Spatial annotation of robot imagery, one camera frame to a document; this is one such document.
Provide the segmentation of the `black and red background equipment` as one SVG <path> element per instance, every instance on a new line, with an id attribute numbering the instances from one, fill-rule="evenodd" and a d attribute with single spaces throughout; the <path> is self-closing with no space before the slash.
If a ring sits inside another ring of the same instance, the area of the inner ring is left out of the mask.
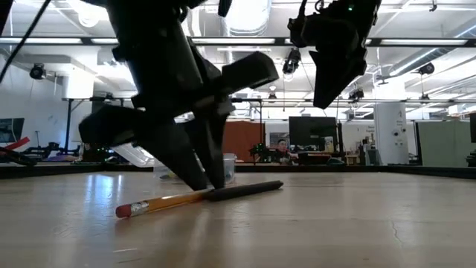
<path id="1" fill-rule="evenodd" d="M 37 164 L 37 161 L 35 159 L 32 159 L 23 153 L 15 151 L 15 149 L 26 145 L 29 141 L 30 139 L 28 137 L 24 137 L 16 142 L 13 142 L 12 144 L 7 145 L 6 147 L 0 146 L 0 163 L 12 162 L 23 166 L 35 166 Z"/>

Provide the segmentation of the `black monitor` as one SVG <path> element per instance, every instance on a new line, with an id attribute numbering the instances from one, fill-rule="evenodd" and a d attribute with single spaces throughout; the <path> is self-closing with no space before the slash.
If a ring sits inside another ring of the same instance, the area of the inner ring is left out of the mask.
<path id="1" fill-rule="evenodd" d="M 324 151 L 330 145 L 335 151 L 337 124 L 334 117 L 289 117 L 289 144 L 298 147 L 316 146 Z"/>

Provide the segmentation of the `matte black pen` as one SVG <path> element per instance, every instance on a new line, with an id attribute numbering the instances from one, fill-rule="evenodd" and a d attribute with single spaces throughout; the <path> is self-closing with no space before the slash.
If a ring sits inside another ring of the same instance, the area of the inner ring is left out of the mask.
<path id="1" fill-rule="evenodd" d="M 267 191 L 278 190 L 283 186 L 283 182 L 279 180 L 260 182 L 250 185 L 240 185 L 231 188 L 221 188 L 211 190 L 202 195 L 202 198 L 207 201 L 217 202 L 223 200 L 230 200 L 233 198 L 244 197 L 252 194 L 259 194 Z"/>

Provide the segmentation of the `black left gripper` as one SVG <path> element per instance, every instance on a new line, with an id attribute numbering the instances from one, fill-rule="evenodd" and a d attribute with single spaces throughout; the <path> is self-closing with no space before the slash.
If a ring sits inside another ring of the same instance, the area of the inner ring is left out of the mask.
<path id="1" fill-rule="evenodd" d="M 224 188 L 222 143 L 233 109 L 228 97 L 275 81 L 279 75 L 270 57 L 255 51 L 217 69 L 185 36 L 183 10 L 156 15 L 110 10 L 108 15 L 118 39 L 112 53 L 129 69 L 138 93 L 132 108 L 108 106 L 85 118 L 81 139 L 120 145 L 139 138 L 142 148 L 192 190 L 206 189 L 207 178 L 214 188 Z M 195 118 L 185 124 L 186 133 L 173 119 L 187 112 Z"/>

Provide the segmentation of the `black overhead frame beam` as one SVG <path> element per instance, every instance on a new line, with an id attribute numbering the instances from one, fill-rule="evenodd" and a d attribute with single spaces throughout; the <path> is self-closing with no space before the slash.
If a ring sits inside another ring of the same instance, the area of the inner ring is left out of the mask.
<path id="1" fill-rule="evenodd" d="M 290 38 L 284 37 L 194 37 L 193 42 L 202 46 L 291 46 Z M 29 37 L 26 45 L 117 45 L 115 38 L 108 37 Z M 476 38 L 471 39 L 409 39 L 369 38 L 367 47 L 402 48 L 476 48 Z"/>

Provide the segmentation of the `white round column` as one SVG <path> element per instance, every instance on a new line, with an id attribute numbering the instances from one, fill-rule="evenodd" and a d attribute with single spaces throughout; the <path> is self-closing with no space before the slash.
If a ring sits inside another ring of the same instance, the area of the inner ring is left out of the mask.
<path id="1" fill-rule="evenodd" d="M 404 103 L 378 103 L 374 107 L 376 149 L 383 165 L 404 165 L 408 159 Z"/>

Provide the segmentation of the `black table edge rail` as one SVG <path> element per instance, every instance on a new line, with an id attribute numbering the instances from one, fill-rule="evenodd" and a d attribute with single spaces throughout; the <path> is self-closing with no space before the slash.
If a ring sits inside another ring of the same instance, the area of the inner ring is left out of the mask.
<path id="1" fill-rule="evenodd" d="M 37 165 L 33 167 L 0 165 L 0 179 L 18 179 L 34 176 L 56 176 L 100 172 L 152 172 L 151 167 L 133 165 Z M 476 179 L 476 167 L 424 167 L 416 165 L 389 166 L 279 166 L 237 165 L 237 173 L 403 173 L 422 176 L 440 176 L 458 179 Z"/>

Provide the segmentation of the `grey partition wall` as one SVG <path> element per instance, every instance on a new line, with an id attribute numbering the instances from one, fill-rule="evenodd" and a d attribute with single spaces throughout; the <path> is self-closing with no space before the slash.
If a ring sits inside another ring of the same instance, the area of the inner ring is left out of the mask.
<path id="1" fill-rule="evenodd" d="M 422 165 L 464 168 L 476 150 L 468 121 L 421 121 L 417 123 Z"/>

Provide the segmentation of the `person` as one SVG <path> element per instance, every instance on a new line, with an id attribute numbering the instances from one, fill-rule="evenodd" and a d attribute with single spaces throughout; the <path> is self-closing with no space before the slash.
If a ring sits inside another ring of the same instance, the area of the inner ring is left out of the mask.
<path id="1" fill-rule="evenodd" d="M 293 165 L 293 161 L 298 158 L 298 154 L 291 153 L 287 147 L 287 142 L 280 139 L 277 143 L 277 160 L 281 165 Z"/>

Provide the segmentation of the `silver ventilation duct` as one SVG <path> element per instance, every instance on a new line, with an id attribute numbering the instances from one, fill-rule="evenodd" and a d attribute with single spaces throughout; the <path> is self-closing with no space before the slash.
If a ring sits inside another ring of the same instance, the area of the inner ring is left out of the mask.
<path id="1" fill-rule="evenodd" d="M 222 18 L 222 35 L 226 37 L 263 36 L 271 12 L 272 0 L 233 0 L 228 15 Z M 269 53 L 270 48 L 227 47 L 225 56 L 229 62 L 240 60 L 250 53 Z"/>

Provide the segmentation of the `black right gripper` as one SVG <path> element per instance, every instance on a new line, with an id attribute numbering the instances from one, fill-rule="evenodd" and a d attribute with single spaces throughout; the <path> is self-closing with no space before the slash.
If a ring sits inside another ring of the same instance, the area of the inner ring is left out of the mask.
<path id="1" fill-rule="evenodd" d="M 316 66 L 313 106 L 326 109 L 354 78 L 365 73 L 365 43 L 382 0 L 316 0 L 310 14 L 307 2 L 303 0 L 298 15 L 288 21 L 290 42 L 298 48 L 353 52 L 351 58 L 309 52 Z"/>

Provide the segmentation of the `clear plastic supply box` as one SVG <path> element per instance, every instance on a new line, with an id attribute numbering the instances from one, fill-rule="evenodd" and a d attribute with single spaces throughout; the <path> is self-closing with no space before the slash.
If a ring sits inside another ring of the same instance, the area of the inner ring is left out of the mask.
<path id="1" fill-rule="evenodd" d="M 131 143 L 113 147 L 112 150 L 136 168 L 152 168 L 153 175 L 162 182 L 179 182 L 179 178 L 166 165 L 154 158 L 142 147 L 133 147 Z M 225 183 L 233 182 L 235 177 L 235 160 L 233 153 L 223 155 Z"/>

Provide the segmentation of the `orange partition wall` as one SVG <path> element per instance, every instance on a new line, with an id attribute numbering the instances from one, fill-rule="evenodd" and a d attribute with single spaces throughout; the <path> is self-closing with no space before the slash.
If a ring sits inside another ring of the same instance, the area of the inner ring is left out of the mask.
<path id="1" fill-rule="evenodd" d="M 264 124 L 250 121 L 227 121 L 223 135 L 223 153 L 233 153 L 239 160 L 253 162 L 249 150 L 262 141 Z"/>

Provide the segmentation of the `yellow pencil with red eraser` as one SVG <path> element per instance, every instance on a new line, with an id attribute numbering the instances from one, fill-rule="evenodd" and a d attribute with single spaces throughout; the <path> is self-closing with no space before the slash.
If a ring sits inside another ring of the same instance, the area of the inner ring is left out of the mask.
<path id="1" fill-rule="evenodd" d="M 154 211 L 160 211 L 167 208 L 172 208 L 184 204 L 198 202 L 204 199 L 204 195 L 212 192 L 213 189 L 205 189 L 200 191 L 193 191 L 186 194 L 178 194 L 166 197 L 157 197 L 149 200 L 141 200 L 129 204 L 119 205 L 115 209 L 117 218 L 123 219 L 127 217 L 135 217 L 142 214 L 147 214 Z"/>

